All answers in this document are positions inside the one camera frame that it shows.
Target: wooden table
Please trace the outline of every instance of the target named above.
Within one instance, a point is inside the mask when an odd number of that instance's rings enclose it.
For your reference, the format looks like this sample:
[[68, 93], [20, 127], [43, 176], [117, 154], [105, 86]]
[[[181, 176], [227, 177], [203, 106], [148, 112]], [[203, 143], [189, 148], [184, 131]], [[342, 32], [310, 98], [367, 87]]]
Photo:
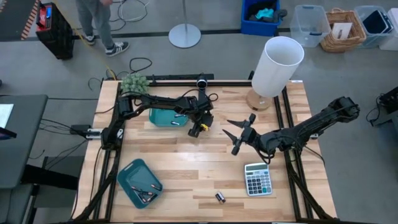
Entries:
[[[96, 111], [113, 107], [117, 82], [104, 82]], [[151, 95], [178, 97], [191, 87], [151, 87]], [[126, 122], [119, 170], [132, 160], [141, 158], [152, 169], [164, 185], [164, 193], [145, 209], [136, 209], [122, 188], [116, 184], [112, 222], [269, 222], [294, 221], [292, 199], [285, 168], [283, 153], [277, 152], [271, 160], [271, 181], [273, 194], [265, 197], [248, 197], [244, 184], [244, 165], [262, 162], [255, 150], [242, 146], [239, 154], [231, 154], [231, 140], [222, 132], [226, 129], [235, 135], [241, 129], [226, 120], [242, 121], [250, 113], [256, 113], [253, 125], [259, 133], [279, 129], [275, 107], [254, 112], [246, 102], [250, 87], [208, 87], [207, 93], [217, 93], [214, 102], [214, 122], [211, 130], [202, 132], [195, 139], [187, 135], [192, 126], [183, 128], [158, 128], [148, 119], [149, 111]], [[287, 85], [294, 123], [311, 117], [303, 83]], [[283, 107], [285, 127], [287, 118]], [[111, 121], [112, 111], [97, 114], [94, 128], [105, 128]], [[75, 217], [88, 205], [93, 181], [94, 163], [100, 141], [90, 141], [80, 177], [78, 203]], [[320, 153], [317, 141], [308, 146]], [[101, 151], [96, 166], [94, 192], [100, 179], [104, 152]], [[309, 191], [331, 216], [336, 216], [333, 199], [322, 161], [306, 150], [302, 153], [303, 168]], [[220, 205], [215, 193], [221, 191], [226, 203]], [[302, 216], [305, 217], [302, 194], [297, 189]], [[108, 192], [105, 192], [100, 218], [104, 217]]]

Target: concrete floor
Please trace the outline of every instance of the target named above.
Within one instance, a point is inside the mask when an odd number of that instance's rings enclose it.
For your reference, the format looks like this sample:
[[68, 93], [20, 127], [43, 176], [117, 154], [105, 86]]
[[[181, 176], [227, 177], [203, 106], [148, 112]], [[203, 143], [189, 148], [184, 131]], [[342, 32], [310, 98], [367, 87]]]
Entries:
[[[131, 6], [125, 7], [125, 16], [139, 15], [140, 7], [134, 7], [132, 2], [129, 4]], [[333, 7], [353, 9], [367, 4], [379, 5], [386, 10], [397, 6], [395, 0], [282, 1], [282, 8], [286, 8], [289, 15], [281, 27], [289, 27], [294, 7], [298, 4], [322, 5], [325, 10]], [[238, 29], [240, 7], [240, 0], [187, 1], [188, 20], [201, 30]], [[61, 2], [61, 8], [69, 14], [68, 18], [76, 18], [73, 1]], [[152, 0], [147, 18], [128, 24], [117, 33], [169, 31], [182, 22], [180, 8], [179, 0]], [[142, 72], [144, 75], [205, 72], [214, 73], [216, 79], [247, 79], [249, 71], [255, 69], [268, 37], [203, 35], [200, 43], [191, 49], [178, 49], [167, 37], [121, 40], [129, 41], [131, 47], [115, 58], [105, 58], [100, 43], [88, 49], [78, 40], [74, 58], [67, 61], [55, 59], [37, 41], [0, 42], [0, 78], [4, 83], [0, 94], [44, 93], [51, 97], [96, 98], [99, 85], [93, 82], [94, 91], [91, 91], [87, 81], [91, 77], [104, 77], [106, 68], [100, 57], [115, 72], [128, 70], [130, 58], [147, 57], [154, 64]], [[313, 113], [343, 95], [352, 97], [361, 107], [357, 120], [337, 124], [320, 138], [333, 200], [342, 220], [373, 223], [398, 220], [397, 133], [389, 125], [372, 128], [365, 120], [366, 113], [375, 106], [375, 97], [397, 86], [397, 56], [398, 52], [379, 49], [356, 49], [345, 54], [328, 54], [320, 47], [305, 49], [305, 60], [293, 76], [293, 79], [304, 81]], [[95, 107], [95, 101], [49, 101], [44, 117], [65, 124], [90, 124]], [[42, 149], [46, 149], [46, 156], [55, 156], [79, 142], [76, 136], [39, 132], [32, 157], [40, 154]], [[85, 146], [82, 146], [72, 155], [84, 154]], [[42, 158], [29, 162], [39, 165]], [[65, 205], [57, 205], [57, 208], [39, 210], [35, 223], [65, 221], [70, 216], [72, 201], [66, 200]]]

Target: teal tray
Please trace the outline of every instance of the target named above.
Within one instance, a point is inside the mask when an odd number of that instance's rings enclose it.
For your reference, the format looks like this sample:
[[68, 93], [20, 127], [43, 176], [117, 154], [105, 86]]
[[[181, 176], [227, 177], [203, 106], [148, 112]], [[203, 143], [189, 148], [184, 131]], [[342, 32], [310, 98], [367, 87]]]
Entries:
[[[123, 188], [124, 192], [130, 198], [131, 202], [137, 208], [145, 208], [154, 200], [159, 198], [163, 192], [163, 185], [159, 182], [156, 176], [150, 171], [148, 166], [142, 159], [135, 159], [129, 165], [127, 165], [118, 174], [119, 185]], [[160, 187], [161, 190], [156, 190], [150, 185], [154, 184]], [[138, 197], [138, 192], [133, 190], [131, 187], [135, 186], [143, 191], [153, 192], [157, 194], [157, 197], [150, 202], [143, 203]], [[148, 199], [150, 195], [144, 195], [145, 199]]]
[[[174, 118], [177, 113], [173, 110], [164, 109], [150, 109], [149, 110], [149, 121], [158, 127], [183, 127], [187, 124], [188, 118], [181, 116]], [[177, 122], [179, 125], [171, 124], [171, 122]]]

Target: person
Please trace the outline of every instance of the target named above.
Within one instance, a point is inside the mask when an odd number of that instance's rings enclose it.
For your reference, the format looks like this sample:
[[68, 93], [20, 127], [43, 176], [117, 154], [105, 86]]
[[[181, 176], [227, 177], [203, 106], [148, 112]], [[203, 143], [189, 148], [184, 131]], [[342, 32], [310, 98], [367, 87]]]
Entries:
[[85, 33], [85, 39], [89, 45], [95, 44], [93, 26], [98, 31], [101, 41], [105, 46], [105, 54], [109, 57], [120, 54], [129, 48], [128, 42], [113, 42], [109, 18], [111, 17], [110, 5], [113, 0], [76, 0], [79, 21]]

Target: wicker basket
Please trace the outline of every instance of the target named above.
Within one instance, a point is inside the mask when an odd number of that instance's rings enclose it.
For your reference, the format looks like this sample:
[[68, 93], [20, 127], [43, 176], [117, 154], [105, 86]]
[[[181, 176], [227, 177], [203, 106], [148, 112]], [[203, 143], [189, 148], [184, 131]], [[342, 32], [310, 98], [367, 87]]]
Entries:
[[335, 22], [352, 22], [353, 26], [351, 27], [346, 40], [335, 39], [330, 32], [321, 41], [321, 46], [324, 51], [343, 53], [346, 50], [355, 48], [366, 40], [366, 34], [354, 11], [343, 11], [341, 9], [334, 8], [331, 12], [327, 12], [326, 16], [328, 17], [329, 24], [334, 24]]

